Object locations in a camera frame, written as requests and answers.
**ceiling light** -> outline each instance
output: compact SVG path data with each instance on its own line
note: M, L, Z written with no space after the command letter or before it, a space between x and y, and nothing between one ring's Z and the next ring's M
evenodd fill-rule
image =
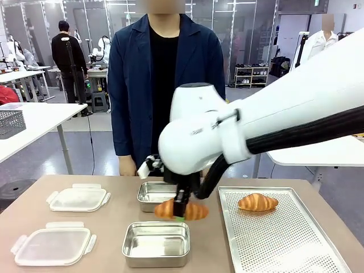
M238 3L235 3L236 5L238 4L255 4L256 2L238 2Z

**clear plastic lid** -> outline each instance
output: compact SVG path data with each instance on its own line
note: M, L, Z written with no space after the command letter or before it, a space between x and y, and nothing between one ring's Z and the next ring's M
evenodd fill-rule
M95 240L82 222L53 222L21 236L11 252L19 266L69 266L90 252Z
M93 212L105 204L110 193L99 184L73 184L72 188L52 193L47 202L58 212Z

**bread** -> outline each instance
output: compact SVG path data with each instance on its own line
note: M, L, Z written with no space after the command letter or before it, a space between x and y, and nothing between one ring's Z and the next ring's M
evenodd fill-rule
M253 212L264 212L274 209L278 205L278 200L264 196L260 193L253 193L244 197L238 202L239 208Z
M175 218L173 216L173 201L174 199L172 198L156 206L154 214L159 218L173 220ZM189 202L187 203L184 217L186 221L192 221L206 218L208 214L209 209L205 205Z

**metal tray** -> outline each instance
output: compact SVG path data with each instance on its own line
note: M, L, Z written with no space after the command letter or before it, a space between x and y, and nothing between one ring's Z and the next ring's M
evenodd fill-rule
M236 272L351 272L292 188L219 187ZM248 212L238 201L251 193L278 199L275 210Z
M135 222L122 252L129 267L182 267L189 253L189 228L182 222Z
M154 212L154 207L176 196L176 185L166 182L145 182L140 186L138 201L143 212Z

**person's hand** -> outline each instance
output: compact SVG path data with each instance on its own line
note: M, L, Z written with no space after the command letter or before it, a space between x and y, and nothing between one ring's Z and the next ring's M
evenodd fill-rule
M202 177L206 177L207 173L210 171L210 168L205 168L201 171Z
M121 176L135 176L137 167L131 155L119 156L119 173Z

